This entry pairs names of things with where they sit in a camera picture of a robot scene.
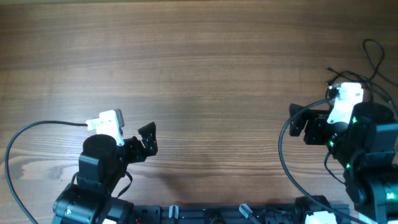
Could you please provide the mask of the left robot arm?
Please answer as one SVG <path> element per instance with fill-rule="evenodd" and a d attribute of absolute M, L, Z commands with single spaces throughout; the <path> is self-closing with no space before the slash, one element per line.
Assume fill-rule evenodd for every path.
<path fill-rule="evenodd" d="M 135 136 L 120 146 L 107 134 L 95 134 L 83 143 L 79 156 L 79 170 L 58 196 L 52 223 L 140 223 L 134 204 L 119 197 L 130 187 L 123 188 L 117 197 L 112 192 L 120 179 L 132 175 L 129 164 L 144 162 L 157 154 L 156 125 L 151 122 L 140 128 Z"/>

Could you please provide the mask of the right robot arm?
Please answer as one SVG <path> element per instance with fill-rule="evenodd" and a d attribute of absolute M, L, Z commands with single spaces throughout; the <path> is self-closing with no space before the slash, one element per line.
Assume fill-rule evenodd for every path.
<path fill-rule="evenodd" d="M 291 104 L 289 134 L 304 133 L 309 145 L 325 145 L 344 168 L 346 193 L 354 209 L 376 223 L 397 220 L 397 121 L 379 103 L 358 103 L 347 123 L 329 124 L 327 110 Z"/>

